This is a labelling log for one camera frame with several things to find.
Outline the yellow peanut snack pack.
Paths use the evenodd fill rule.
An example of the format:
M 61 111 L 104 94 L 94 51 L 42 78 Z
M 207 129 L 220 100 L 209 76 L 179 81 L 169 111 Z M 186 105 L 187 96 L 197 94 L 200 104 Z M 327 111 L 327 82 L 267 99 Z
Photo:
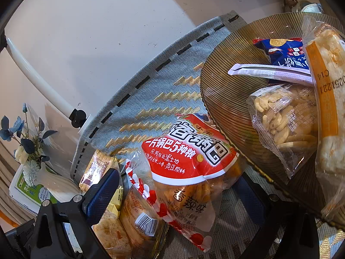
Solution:
M 118 186 L 116 192 L 114 193 L 111 201 L 109 202 L 107 206 L 107 210 L 111 213 L 113 213 L 117 218 L 120 215 L 121 212 L 121 206 L 122 206 L 122 200 L 123 200 L 123 186 Z

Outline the wafer biscuit pack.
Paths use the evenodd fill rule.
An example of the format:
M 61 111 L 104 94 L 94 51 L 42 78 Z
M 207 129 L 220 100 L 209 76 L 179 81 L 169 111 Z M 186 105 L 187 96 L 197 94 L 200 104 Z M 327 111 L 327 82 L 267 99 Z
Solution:
M 96 150 L 80 180 L 80 190 L 82 192 L 87 192 L 87 190 L 89 190 L 92 185 L 97 184 L 111 168 L 119 171 L 117 159 L 100 150 Z

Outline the red orange bread roll pack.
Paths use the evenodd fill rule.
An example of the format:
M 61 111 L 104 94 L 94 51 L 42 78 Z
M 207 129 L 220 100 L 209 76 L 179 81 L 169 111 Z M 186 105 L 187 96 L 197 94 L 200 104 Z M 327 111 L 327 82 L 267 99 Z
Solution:
M 120 221 L 132 246 L 132 258 L 158 258 L 168 233 L 168 224 L 159 218 L 136 188 L 123 201 Z

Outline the clear bag of small crackers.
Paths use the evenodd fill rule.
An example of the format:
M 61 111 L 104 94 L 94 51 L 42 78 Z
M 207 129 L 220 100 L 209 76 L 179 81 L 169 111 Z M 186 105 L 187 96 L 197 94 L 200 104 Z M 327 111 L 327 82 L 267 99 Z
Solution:
M 261 88 L 247 99 L 261 144 L 274 153 L 288 178 L 318 147 L 318 114 L 312 87 L 279 84 Z

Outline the red white striped snack bag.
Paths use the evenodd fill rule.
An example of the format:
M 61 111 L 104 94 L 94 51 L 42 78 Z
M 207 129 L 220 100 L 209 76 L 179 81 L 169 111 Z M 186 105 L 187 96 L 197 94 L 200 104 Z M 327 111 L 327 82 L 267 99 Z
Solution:
M 145 140 L 127 160 L 126 175 L 160 219 L 207 252 L 223 192 L 245 167 L 207 114 L 187 114 Z

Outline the pink snack stick pack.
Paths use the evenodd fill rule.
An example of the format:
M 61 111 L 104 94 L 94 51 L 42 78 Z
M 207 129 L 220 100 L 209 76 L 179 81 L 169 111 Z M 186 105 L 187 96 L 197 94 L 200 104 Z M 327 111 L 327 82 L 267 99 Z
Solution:
M 270 80 L 291 82 L 310 87 L 313 86 L 310 71 L 303 68 L 236 63 L 227 73 L 230 76 L 252 76 Z

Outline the blue chip bag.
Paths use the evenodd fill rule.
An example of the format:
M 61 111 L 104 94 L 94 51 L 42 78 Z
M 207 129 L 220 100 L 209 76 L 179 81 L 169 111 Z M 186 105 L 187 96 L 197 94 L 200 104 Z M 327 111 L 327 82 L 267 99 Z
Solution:
M 308 69 L 301 38 L 291 39 L 253 39 L 253 45 L 264 50 L 272 66 L 285 66 Z

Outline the brown toast slice pack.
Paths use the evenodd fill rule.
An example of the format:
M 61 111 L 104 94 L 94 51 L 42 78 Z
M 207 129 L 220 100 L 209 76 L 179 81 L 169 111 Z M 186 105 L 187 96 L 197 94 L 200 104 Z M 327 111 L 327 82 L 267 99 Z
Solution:
M 132 246 L 129 238 L 114 213 L 106 210 L 92 229 L 111 258 L 131 258 Z

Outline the beige curtain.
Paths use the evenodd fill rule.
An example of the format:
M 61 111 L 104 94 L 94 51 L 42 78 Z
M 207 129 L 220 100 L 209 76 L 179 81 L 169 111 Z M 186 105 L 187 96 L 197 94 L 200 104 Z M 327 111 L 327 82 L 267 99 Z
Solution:
M 18 169 L 19 163 L 1 143 L 1 220 L 12 227 L 36 219 L 35 214 L 16 201 L 11 194 L 11 183 Z

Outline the white ribbed ceramic vase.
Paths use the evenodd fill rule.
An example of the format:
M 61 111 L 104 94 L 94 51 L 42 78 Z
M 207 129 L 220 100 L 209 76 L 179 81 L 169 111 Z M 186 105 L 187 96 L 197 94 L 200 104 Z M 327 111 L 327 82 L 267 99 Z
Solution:
M 51 173 L 44 164 L 34 178 L 35 185 L 43 185 L 58 200 L 69 202 L 76 195 L 81 195 L 80 188 L 70 179 Z

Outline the green blue book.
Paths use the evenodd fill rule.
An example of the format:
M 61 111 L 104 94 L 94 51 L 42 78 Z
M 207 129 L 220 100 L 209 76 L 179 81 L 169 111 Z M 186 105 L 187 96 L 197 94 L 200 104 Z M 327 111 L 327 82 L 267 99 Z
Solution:
M 24 210 L 37 216 L 43 201 L 50 199 L 52 204 L 58 201 L 43 185 L 29 186 L 23 176 L 20 165 L 9 187 L 9 196 Z

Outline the white lamp pole with clamp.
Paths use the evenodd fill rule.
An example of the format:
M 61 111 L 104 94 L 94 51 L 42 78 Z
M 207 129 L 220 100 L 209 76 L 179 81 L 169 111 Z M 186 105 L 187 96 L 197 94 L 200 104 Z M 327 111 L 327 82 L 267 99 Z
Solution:
M 6 38 L 6 43 L 8 54 L 25 77 L 46 98 L 46 100 L 70 120 L 72 127 L 78 129 L 78 133 L 82 135 L 93 117 L 87 115 L 85 111 L 81 109 L 74 108 L 53 87 L 51 87 L 27 59 L 25 59 L 10 38 Z

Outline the gold ribbed glass bowl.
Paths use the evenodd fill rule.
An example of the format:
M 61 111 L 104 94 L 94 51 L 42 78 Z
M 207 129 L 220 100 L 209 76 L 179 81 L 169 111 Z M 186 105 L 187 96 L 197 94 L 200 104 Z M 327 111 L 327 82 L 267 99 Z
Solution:
M 344 228 L 344 27 L 281 13 L 231 33 L 201 72 L 217 127 L 269 182 Z

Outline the patterned woven table mat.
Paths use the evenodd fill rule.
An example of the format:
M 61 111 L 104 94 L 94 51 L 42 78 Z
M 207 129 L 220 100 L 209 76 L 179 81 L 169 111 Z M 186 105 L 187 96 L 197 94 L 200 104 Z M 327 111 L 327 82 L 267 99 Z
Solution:
M 238 113 L 244 119 L 239 119 L 238 126 L 231 127 L 239 134 L 229 132 L 228 137 L 231 134 L 231 141 L 238 146 L 246 146 L 247 150 L 256 147 L 260 142 L 254 137 L 248 110 L 243 109 L 247 106 L 248 97 L 244 97 L 245 88 L 242 94 L 233 95 L 232 92 L 229 96 L 225 96 L 225 91 L 220 88 L 223 88 L 223 82 L 224 88 L 234 87 L 235 82 L 226 84 L 225 81 L 229 76 L 227 71 L 235 63 L 269 62 L 264 51 L 253 45 L 253 39 L 301 37 L 306 15 L 327 22 L 344 33 L 337 18 L 321 13 L 279 13 L 247 25 L 242 17 L 231 11 L 201 24 L 180 38 L 143 67 L 94 115 L 79 139 L 71 178 L 79 184 L 96 149 L 115 153 L 120 164 L 124 164 L 144 139 L 168 129 L 176 121 L 177 114 L 206 114 L 210 111 L 222 129 L 232 131 L 230 123 L 238 119 L 221 119 L 220 115 L 223 112 L 230 116 L 230 111 L 235 111 L 235 115 Z M 225 104 L 221 111 L 213 111 L 215 107 L 211 110 L 211 100 L 217 98 L 216 95 L 206 95 L 208 86 L 221 93 L 218 101 Z M 288 177 L 280 160 L 261 144 L 258 147 L 259 154 L 265 150 L 266 156 L 270 154 L 277 161 L 273 164 L 255 161 L 255 165 L 246 170 L 251 180 L 283 200 L 304 202 L 316 212 L 322 209 L 322 188 L 313 163 L 304 165 L 294 175 L 290 186 L 285 184 Z M 341 229 L 344 226 L 337 229 L 337 223 L 328 224 L 319 217 L 316 216 L 319 258 L 336 258 L 342 251 L 344 230 Z M 244 205 L 232 190 L 224 193 L 219 221 L 216 243 L 212 243 L 207 253 L 170 228 L 159 258 L 239 258 L 258 227 L 249 219 Z

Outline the white cloth pouch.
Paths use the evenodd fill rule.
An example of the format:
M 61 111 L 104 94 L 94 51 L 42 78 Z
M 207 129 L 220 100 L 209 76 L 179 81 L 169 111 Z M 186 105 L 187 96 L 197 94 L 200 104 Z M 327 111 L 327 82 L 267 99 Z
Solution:
M 324 13 L 320 3 L 312 3 L 307 0 L 283 0 L 284 12 L 309 12 Z

